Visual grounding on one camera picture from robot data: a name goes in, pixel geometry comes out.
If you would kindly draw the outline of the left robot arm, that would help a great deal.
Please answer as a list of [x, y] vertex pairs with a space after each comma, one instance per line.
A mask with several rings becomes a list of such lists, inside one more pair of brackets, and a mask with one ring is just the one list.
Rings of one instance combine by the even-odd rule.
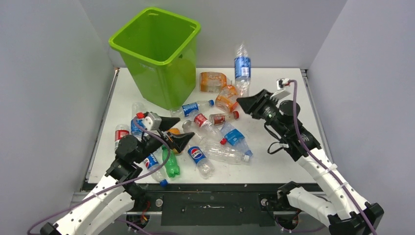
[[182, 152], [194, 137], [194, 132], [169, 132], [180, 121], [178, 117], [160, 117], [156, 113], [137, 113], [133, 124], [147, 136], [137, 139], [126, 135], [119, 140], [115, 159], [95, 188], [79, 203], [63, 210], [65, 214], [54, 223], [47, 222], [40, 229], [42, 235], [97, 235], [123, 213], [140, 211], [146, 204], [145, 191], [136, 181], [158, 171], [142, 174], [139, 163], [164, 146], [171, 154]]

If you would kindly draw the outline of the small orange juice bottle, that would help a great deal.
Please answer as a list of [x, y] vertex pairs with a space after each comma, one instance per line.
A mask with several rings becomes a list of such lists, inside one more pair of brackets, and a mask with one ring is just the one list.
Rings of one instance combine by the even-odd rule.
[[[169, 133], [172, 133], [174, 135], [179, 135], [180, 134], [180, 130], [178, 128], [171, 128], [168, 130]], [[175, 154], [179, 154], [179, 152], [177, 151], [177, 149], [173, 149], [173, 152]]]

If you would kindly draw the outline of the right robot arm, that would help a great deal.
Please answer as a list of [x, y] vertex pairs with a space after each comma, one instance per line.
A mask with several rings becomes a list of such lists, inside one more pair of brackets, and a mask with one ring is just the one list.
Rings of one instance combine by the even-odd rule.
[[298, 120], [300, 106], [296, 100], [279, 101], [274, 94], [262, 90], [250, 97], [237, 99], [244, 113], [265, 120], [270, 134], [277, 137], [281, 149], [306, 170], [326, 194], [322, 199], [295, 182], [277, 191], [280, 208], [299, 209], [325, 225], [332, 235], [374, 235], [383, 208], [362, 197], [325, 155], [317, 139]]

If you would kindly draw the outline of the small blue label bottle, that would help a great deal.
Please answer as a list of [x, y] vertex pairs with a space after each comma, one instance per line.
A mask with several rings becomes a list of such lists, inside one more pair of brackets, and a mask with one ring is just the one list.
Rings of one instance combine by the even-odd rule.
[[236, 50], [234, 59], [235, 86], [240, 97], [248, 97], [251, 84], [251, 58], [244, 44]]

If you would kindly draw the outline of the crushed orange label bottle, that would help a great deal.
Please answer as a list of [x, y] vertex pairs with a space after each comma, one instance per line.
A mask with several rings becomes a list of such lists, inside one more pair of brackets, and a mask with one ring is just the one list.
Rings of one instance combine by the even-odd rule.
[[226, 113], [231, 113], [238, 106], [238, 92], [233, 85], [227, 85], [221, 89], [216, 100], [215, 106]]

